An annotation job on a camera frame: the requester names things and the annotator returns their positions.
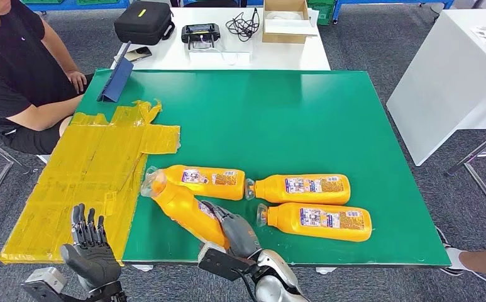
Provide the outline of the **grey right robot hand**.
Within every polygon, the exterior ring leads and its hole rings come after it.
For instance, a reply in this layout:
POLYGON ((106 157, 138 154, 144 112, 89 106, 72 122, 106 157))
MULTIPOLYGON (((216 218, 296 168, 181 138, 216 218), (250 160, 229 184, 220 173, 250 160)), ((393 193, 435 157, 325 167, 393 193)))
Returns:
POLYGON ((240 258, 251 259, 262 250, 256 233, 240 215, 234 214, 208 201, 202 202, 219 221, 231 253, 240 258))

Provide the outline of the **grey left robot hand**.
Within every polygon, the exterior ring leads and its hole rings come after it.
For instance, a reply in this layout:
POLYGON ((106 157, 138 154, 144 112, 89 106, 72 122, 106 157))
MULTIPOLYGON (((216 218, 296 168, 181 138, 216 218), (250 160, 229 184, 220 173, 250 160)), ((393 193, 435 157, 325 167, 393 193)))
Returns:
POLYGON ((62 260, 78 276, 82 287, 92 292, 112 282, 121 275, 121 266, 116 261, 104 227, 104 217, 95 217, 95 209, 85 214, 85 205, 80 203, 72 209, 71 233, 73 243, 60 247, 62 260))

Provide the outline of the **person's left hand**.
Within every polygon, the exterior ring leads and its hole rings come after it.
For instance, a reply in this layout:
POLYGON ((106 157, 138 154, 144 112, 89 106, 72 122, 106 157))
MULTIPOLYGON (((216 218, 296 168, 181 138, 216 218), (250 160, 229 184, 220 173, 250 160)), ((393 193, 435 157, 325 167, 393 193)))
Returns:
POLYGON ((87 78, 82 72, 72 70, 67 71, 65 74, 78 94, 84 92, 84 86, 87 84, 87 78))

